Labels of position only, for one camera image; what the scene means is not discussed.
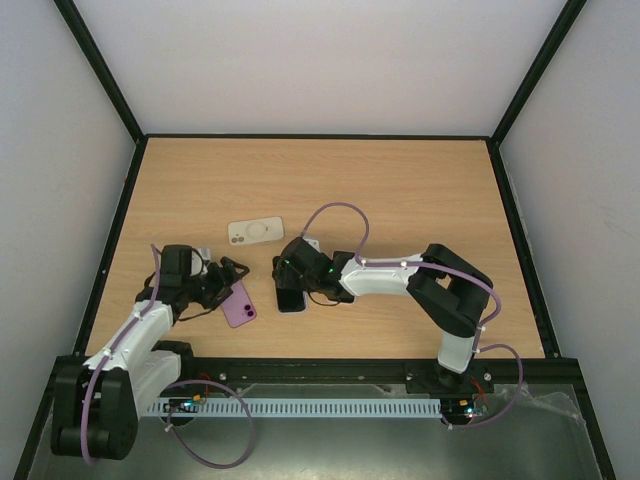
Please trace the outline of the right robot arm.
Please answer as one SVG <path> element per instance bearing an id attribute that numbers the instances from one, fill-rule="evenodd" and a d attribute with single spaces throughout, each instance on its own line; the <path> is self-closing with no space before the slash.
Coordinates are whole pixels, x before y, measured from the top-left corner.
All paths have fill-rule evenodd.
<path id="1" fill-rule="evenodd" d="M 437 365 L 425 383 L 447 393 L 471 379 L 489 301 L 495 304 L 489 319 L 501 310 L 492 281 L 441 244 L 420 254 L 371 259 L 348 251 L 328 256 L 297 237 L 273 258 L 272 278 L 278 289 L 321 294 L 331 306 L 367 295 L 411 298 L 442 331 Z"/>

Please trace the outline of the purple phone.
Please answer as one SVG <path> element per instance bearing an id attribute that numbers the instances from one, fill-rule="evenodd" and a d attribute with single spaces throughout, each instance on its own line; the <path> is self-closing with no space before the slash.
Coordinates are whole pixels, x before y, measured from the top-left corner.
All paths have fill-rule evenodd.
<path id="1" fill-rule="evenodd" d="M 231 295 L 222 302 L 220 308 L 231 328 L 239 328 L 257 318 L 257 310 L 242 281 L 231 286 Z"/>

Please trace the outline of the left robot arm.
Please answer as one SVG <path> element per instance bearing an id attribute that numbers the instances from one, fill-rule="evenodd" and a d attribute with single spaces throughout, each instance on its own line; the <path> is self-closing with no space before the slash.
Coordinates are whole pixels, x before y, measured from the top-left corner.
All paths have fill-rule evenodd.
<path id="1" fill-rule="evenodd" d="M 79 365 L 56 376 L 50 447 L 57 456 L 122 460 L 131 451 L 139 420 L 151 403 L 184 373 L 189 344 L 161 348 L 161 338 L 197 304 L 219 308 L 249 267 L 206 248 L 153 248 L 154 270 L 112 338 Z"/>

